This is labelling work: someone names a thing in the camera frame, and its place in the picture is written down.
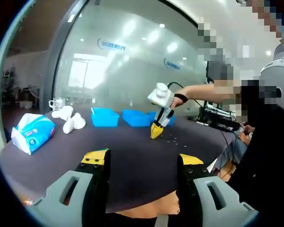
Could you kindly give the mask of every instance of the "blue container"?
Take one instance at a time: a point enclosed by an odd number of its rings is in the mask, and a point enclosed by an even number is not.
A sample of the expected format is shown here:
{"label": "blue container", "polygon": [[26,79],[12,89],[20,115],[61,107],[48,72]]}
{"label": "blue container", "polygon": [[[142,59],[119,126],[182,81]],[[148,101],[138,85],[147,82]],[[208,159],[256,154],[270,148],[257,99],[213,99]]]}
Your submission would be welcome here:
{"label": "blue container", "polygon": [[[148,117],[149,117],[151,122],[153,122],[155,120],[155,116],[156,116],[156,112],[155,111],[148,112]],[[173,125],[175,123],[175,120],[176,120],[176,117],[172,116],[170,118],[170,121],[169,121],[168,125]]]}
{"label": "blue container", "polygon": [[106,108],[92,108],[91,121],[95,127],[117,127],[119,122],[119,114],[115,113],[111,109]]}
{"label": "blue container", "polygon": [[122,118],[132,127],[150,126],[149,116],[138,110],[123,110]]}

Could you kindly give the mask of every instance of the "gray tabletop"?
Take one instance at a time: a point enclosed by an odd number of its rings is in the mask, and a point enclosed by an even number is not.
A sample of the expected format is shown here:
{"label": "gray tabletop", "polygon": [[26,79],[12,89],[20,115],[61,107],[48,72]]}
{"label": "gray tabletop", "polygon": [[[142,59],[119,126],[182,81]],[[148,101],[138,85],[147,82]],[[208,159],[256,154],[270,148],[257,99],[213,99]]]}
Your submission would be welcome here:
{"label": "gray tabletop", "polygon": [[[55,133],[33,155],[9,142],[1,151],[0,164],[16,192],[35,200],[68,170],[74,170],[90,151],[111,149],[110,192],[107,212],[127,210],[161,198],[176,189],[179,153],[211,164],[226,148],[219,130],[177,118],[162,137],[150,139],[150,127],[132,128],[119,119],[116,128],[95,128],[89,108],[75,108],[87,122],[70,134],[62,131],[65,121],[53,119]],[[232,133],[223,132],[228,144]]]}

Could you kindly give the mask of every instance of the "ceiling light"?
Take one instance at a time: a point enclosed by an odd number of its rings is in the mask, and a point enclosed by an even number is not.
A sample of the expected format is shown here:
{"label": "ceiling light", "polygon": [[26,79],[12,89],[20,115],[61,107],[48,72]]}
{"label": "ceiling light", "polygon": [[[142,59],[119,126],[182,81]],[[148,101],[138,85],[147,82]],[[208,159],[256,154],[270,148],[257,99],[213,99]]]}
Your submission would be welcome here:
{"label": "ceiling light", "polygon": [[167,52],[169,52],[169,53],[174,52],[177,48],[178,48],[178,44],[176,44],[176,43],[171,43],[171,44],[167,47]]}
{"label": "ceiling light", "polygon": [[68,19],[68,23],[71,23],[73,20],[74,20],[74,18],[75,18],[75,16],[76,16],[76,14],[71,14],[70,15],[70,18]]}
{"label": "ceiling light", "polygon": [[128,55],[124,56],[124,61],[128,61],[128,60],[129,60]]}
{"label": "ceiling light", "polygon": [[134,20],[127,22],[123,27],[123,35],[129,36],[134,31],[135,28],[136,28],[136,22]]}
{"label": "ceiling light", "polygon": [[147,37],[147,42],[149,44],[154,43],[159,38],[159,33],[157,31],[151,32]]}

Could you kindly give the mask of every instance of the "wall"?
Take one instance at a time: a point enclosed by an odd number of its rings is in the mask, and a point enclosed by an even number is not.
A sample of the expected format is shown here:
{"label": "wall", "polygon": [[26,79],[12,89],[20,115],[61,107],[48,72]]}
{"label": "wall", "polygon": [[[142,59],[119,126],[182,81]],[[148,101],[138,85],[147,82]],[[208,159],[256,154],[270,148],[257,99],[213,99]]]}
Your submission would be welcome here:
{"label": "wall", "polygon": [[[72,27],[59,62],[55,96],[116,111],[149,111],[156,110],[147,96],[157,82],[187,86],[206,81],[206,62],[198,56],[204,44],[183,16],[153,0],[143,5],[136,0],[100,4],[90,2]],[[188,103],[177,114],[187,114],[183,110],[188,108],[198,111],[199,106]]]}
{"label": "wall", "polygon": [[42,70],[47,57],[47,51],[19,54],[8,57],[3,70],[10,70],[15,66],[14,87],[25,88],[28,85],[40,87],[42,83]]}

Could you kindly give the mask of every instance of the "glass partition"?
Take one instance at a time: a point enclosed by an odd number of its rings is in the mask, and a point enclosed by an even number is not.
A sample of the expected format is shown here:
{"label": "glass partition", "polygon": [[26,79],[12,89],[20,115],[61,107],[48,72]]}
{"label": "glass partition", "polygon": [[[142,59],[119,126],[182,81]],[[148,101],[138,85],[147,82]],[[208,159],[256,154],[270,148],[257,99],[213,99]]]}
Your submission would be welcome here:
{"label": "glass partition", "polygon": [[191,22],[158,0],[90,1],[65,42],[54,96],[115,111],[155,110],[147,96],[156,83],[205,83],[203,44]]}

